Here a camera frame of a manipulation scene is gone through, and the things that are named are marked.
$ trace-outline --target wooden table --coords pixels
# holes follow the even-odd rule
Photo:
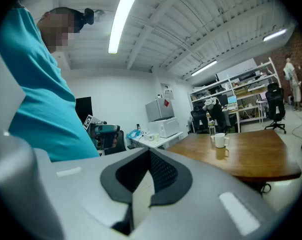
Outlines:
[[[214,165],[244,182],[299,178],[301,170],[273,129],[228,133],[229,145],[217,148],[209,134],[189,134],[167,150]]]

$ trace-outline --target person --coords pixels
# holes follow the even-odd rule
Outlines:
[[[51,56],[68,44],[68,34],[93,22],[94,11],[89,8],[81,13],[59,7],[46,12],[36,25],[17,2],[0,26],[0,55],[25,92],[9,132],[47,151],[52,162],[99,156],[77,116],[75,97]]]
[[[293,110],[297,109],[298,111],[301,111],[300,108],[301,90],[300,90],[300,83],[298,81],[297,73],[291,63],[291,56],[286,55],[285,60],[286,60],[286,64],[283,71],[285,73],[286,79],[290,81],[291,91],[293,94],[293,102],[294,102]]]

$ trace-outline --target teal shirt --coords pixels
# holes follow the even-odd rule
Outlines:
[[[0,54],[26,94],[9,132],[47,151],[52,162],[98,157],[75,111],[75,97],[25,8],[10,10],[4,19]]]

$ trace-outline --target black monitor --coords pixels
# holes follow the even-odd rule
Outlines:
[[[217,97],[222,107],[228,105],[228,96],[226,94]]]

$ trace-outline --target white countertop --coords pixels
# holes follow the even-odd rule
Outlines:
[[[172,136],[170,136],[168,138],[162,138],[161,137],[159,141],[156,141],[156,140],[152,140],[152,141],[145,140],[145,138],[142,137],[142,135],[137,136],[137,137],[133,138],[132,140],[134,140],[136,142],[139,142],[139,143],[141,143],[141,144],[143,144],[143,145],[145,145],[145,146],[147,146],[149,148],[158,148],[158,147],[162,146],[163,144],[168,143],[169,141],[171,141],[171,140],[179,137],[181,134],[183,134],[183,131],[180,131],[180,132],[178,132],[178,133],[176,133],[176,134],[174,134],[174,135],[172,135]]]

